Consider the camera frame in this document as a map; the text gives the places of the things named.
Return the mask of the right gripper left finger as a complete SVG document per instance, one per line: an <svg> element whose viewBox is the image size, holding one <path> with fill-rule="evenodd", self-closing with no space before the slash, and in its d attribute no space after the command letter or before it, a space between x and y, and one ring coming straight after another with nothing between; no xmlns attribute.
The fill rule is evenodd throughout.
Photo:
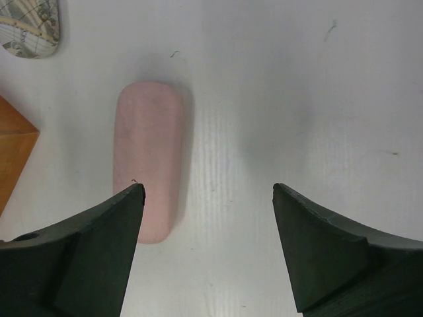
<svg viewBox="0 0 423 317"><path fill-rule="evenodd" d="M119 316L145 188L1 242L2 316Z"/></svg>

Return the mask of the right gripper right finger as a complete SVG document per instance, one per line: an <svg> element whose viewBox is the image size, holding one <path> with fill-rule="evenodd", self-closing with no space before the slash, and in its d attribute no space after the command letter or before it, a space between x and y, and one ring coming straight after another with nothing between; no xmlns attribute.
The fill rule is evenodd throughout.
<svg viewBox="0 0 423 317"><path fill-rule="evenodd" d="M422 243L360 224L285 184L273 206L304 316L421 316Z"/></svg>

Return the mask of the pink glasses case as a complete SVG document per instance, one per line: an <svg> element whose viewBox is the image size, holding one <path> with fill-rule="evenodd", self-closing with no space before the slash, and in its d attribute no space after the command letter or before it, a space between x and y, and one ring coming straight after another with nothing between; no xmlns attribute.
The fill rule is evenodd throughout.
<svg viewBox="0 0 423 317"><path fill-rule="evenodd" d="M114 124L113 192L137 182L146 198L138 236L157 244L176 221L182 166L184 106L169 85L141 82L119 95Z"/></svg>

